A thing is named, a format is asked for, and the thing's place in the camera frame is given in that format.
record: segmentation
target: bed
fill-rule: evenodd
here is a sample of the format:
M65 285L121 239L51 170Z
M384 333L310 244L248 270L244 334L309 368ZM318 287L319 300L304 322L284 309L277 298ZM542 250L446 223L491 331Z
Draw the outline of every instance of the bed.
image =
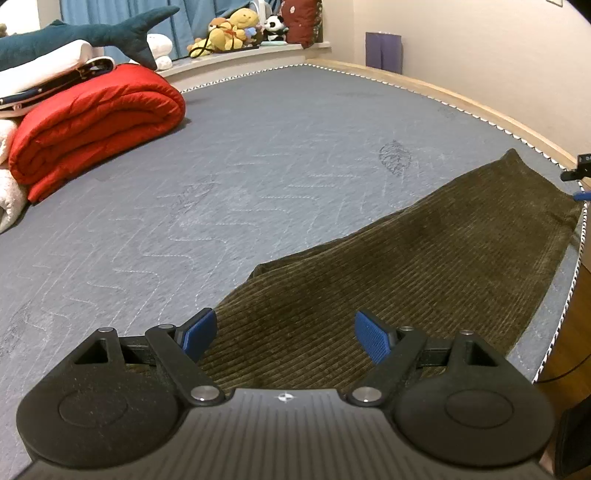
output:
M403 209L510 148L559 189L557 161L493 122L387 82L314 65L183 92L172 134L102 164L0 237L0 470L28 456L22 396L96 328L139 335L215 306L258 264ZM586 208L508 355L529 380L554 344Z

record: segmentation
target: folded red blanket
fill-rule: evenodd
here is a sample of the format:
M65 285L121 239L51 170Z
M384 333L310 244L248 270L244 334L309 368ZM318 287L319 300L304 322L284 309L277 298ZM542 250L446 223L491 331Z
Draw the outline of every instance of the folded red blanket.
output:
M10 171L39 202L89 167L170 131L184 118L183 96L134 64L48 98L22 121Z

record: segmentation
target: logo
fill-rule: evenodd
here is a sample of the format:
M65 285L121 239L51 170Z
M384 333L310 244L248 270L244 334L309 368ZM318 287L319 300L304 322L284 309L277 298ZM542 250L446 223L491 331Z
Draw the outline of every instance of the logo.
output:
M289 401L291 401L291 400L293 400L294 398L297 398L297 397L294 397L289 392L283 392L283 393L280 393L279 395L277 395L276 398L279 401L282 401L283 403L287 403L287 402L289 402Z

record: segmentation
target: blue shark plush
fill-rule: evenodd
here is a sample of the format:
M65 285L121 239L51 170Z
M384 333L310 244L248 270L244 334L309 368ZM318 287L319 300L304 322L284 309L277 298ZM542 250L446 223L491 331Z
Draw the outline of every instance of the blue shark plush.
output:
M0 72L35 60L74 40L86 40L93 47L117 47L140 65L156 70L156 61L148 45L148 30L178 11L178 7L154 8L118 25L68 25L55 20L41 30L0 38Z

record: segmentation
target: circular pad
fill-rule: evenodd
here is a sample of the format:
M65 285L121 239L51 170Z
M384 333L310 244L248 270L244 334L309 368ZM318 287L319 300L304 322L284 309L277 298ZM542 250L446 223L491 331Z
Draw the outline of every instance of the circular pad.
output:
M445 463L500 468L530 460L550 438L552 409L524 378L496 380L469 373L422 380L401 394L394 421L417 449Z
M180 417L158 381L128 372L48 379L21 402L17 428L32 458L66 468L101 469L137 460L163 445Z
M491 429L508 422L513 405L502 395L486 390L464 390L450 395L445 410L456 422L475 429Z

